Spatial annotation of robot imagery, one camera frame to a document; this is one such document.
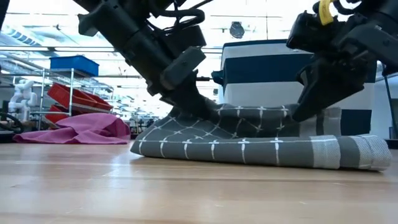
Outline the blue storage bin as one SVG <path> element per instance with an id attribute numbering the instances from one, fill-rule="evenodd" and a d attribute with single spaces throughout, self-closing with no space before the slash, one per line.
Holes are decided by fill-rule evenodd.
<path id="1" fill-rule="evenodd" d="M 82 55 L 68 57 L 50 57 L 51 70 L 77 70 L 90 77 L 97 77 L 99 64 Z"/>

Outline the magenta towel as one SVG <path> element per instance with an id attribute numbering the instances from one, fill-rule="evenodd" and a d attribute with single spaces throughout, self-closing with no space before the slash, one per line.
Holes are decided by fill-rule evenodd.
<path id="1" fill-rule="evenodd" d="M 39 144 L 127 144 L 130 127 L 113 114 L 89 113 L 61 119 L 55 130 L 17 134 L 18 143 Z"/>

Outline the metal shelf rack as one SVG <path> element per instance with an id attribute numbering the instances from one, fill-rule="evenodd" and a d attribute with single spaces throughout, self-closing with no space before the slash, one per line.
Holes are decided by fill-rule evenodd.
<path id="1" fill-rule="evenodd" d="M 18 71 L 5 77 L 19 77 L 11 83 L 15 90 L 9 101 L 10 114 L 18 114 L 25 122 L 37 116 L 38 128 L 42 119 L 52 124 L 61 118 L 79 113 L 113 113 L 120 116 L 135 116 L 140 108 L 134 107 L 130 96 L 118 98 L 114 87 L 100 83 L 91 73 L 90 65 L 97 64 L 81 55 L 54 57 L 55 67 L 44 68 L 19 57 L 5 53 L 5 60 L 16 61 Z"/>

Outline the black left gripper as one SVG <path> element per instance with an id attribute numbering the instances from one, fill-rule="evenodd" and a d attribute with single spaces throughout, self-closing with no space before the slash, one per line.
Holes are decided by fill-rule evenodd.
<path id="1" fill-rule="evenodd" d="M 146 80 L 151 95 L 184 113 L 210 119 L 219 104 L 199 93 L 196 67 L 205 59 L 205 13 L 186 0 L 77 0 L 81 35 L 100 33 Z"/>

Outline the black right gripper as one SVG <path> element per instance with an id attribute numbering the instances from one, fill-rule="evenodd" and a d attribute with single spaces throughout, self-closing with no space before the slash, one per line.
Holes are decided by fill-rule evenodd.
<path id="1" fill-rule="evenodd" d="M 345 22 L 333 16 L 325 25 L 320 12 L 303 12 L 287 47 L 313 54 L 296 76 L 303 90 L 292 119 L 301 122 L 362 91 L 375 61 L 384 64 L 385 75 L 398 72 L 398 10 L 357 10 Z"/>

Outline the grey checked towel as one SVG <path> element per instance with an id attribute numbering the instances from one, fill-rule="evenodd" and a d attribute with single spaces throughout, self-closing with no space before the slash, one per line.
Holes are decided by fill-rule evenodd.
<path id="1" fill-rule="evenodd" d="M 315 169 L 386 170 L 387 142 L 372 134 L 341 134 L 341 110 L 300 123 L 293 105 L 211 106 L 208 120 L 174 108 L 140 133 L 131 151 L 146 157 Z"/>

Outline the navy white striped basket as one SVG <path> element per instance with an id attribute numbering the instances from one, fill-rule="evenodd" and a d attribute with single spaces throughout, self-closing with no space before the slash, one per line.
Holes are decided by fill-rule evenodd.
<path id="1" fill-rule="evenodd" d="M 250 40 L 224 44 L 221 70 L 214 72 L 220 84 L 221 102 L 235 106 L 277 107 L 295 103 L 303 89 L 295 77 L 312 61 L 312 54 L 286 47 L 285 40 Z M 342 111 L 344 135 L 371 130 L 377 64 L 368 67 L 364 90 L 337 106 Z"/>

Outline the red shelf bin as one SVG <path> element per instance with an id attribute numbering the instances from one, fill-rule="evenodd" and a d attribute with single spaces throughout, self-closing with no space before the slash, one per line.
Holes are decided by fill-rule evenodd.
<path id="1" fill-rule="evenodd" d="M 53 124 L 69 117 L 69 111 L 62 105 L 52 105 L 49 112 L 50 114 L 46 114 L 45 118 Z"/>
<path id="2" fill-rule="evenodd" d="M 47 95 L 68 111 L 109 113 L 113 109 L 113 106 L 97 95 L 59 83 L 53 84 L 48 90 Z"/>

